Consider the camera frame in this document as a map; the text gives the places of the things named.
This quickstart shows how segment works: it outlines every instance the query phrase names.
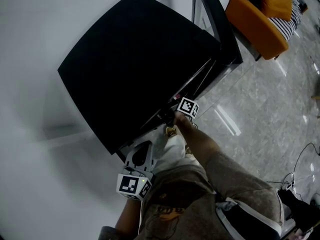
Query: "orange armchair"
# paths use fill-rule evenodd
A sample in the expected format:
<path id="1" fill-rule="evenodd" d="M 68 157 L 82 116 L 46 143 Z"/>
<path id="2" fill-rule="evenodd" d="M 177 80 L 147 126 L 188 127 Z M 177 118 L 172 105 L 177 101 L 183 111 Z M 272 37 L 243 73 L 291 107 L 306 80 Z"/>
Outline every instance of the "orange armchair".
<path id="1" fill-rule="evenodd" d="M 248 0 L 230 0 L 225 12 L 231 24 L 250 41 L 265 60 L 277 57 L 289 48 L 277 28 Z"/>

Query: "person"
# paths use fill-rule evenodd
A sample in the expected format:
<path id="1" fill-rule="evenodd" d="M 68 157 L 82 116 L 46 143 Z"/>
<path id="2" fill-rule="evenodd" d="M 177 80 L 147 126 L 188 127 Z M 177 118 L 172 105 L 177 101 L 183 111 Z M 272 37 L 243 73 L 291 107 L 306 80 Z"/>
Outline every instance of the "person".
<path id="1" fill-rule="evenodd" d="M 216 214 L 217 203 L 226 198 L 241 201 L 266 220 L 283 225 L 282 203 L 269 184 L 226 156 L 182 113 L 175 113 L 174 124 L 187 150 L 183 137 L 167 128 L 164 155 L 155 165 L 155 181 L 142 206 L 128 199 L 115 228 L 102 227 L 99 240 L 231 240 Z"/>

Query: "black and white striped cushion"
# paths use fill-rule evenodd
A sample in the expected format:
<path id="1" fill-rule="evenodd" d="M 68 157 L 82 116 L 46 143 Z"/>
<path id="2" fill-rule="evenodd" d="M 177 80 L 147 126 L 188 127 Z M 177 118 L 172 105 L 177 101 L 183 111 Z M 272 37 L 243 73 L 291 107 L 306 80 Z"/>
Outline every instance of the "black and white striped cushion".
<path id="1" fill-rule="evenodd" d="M 292 13 L 291 13 L 290 21 L 286 21 L 281 18 L 268 18 L 268 19 L 283 35 L 284 39 L 288 41 L 292 36 L 293 32 L 297 29 L 297 26 L 300 24 L 301 16 L 302 16 L 302 12 L 299 6 L 292 3 Z"/>

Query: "tiled floor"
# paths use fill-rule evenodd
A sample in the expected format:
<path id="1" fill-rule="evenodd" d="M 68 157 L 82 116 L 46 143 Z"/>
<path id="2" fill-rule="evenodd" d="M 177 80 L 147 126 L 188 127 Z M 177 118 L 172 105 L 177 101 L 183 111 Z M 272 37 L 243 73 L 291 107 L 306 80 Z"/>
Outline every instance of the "tiled floor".
<path id="1" fill-rule="evenodd" d="M 195 123 L 199 129 L 228 156 L 266 181 L 282 182 L 293 172 L 309 142 L 319 151 L 320 111 L 311 96 L 320 76 L 314 67 L 315 62 L 320 69 L 320 34 L 315 29 L 320 2 L 305 1 L 309 10 L 289 40 L 288 51 L 277 60 L 255 62 L 239 42 L 244 62 L 197 101 L 200 111 Z M 161 131 L 143 138 L 156 140 L 158 151 L 165 143 Z M 304 201 L 320 193 L 320 156 L 312 146 L 302 154 L 295 180 L 295 191 Z"/>

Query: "chair leg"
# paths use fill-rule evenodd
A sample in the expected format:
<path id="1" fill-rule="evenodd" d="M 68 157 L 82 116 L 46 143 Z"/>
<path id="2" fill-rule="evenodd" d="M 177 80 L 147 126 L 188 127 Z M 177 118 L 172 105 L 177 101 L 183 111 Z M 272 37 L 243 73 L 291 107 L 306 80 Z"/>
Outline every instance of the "chair leg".
<path id="1" fill-rule="evenodd" d="M 259 54 L 259 56 L 255 58 L 255 61 L 257 62 L 260 58 L 261 58 L 261 54 Z"/>

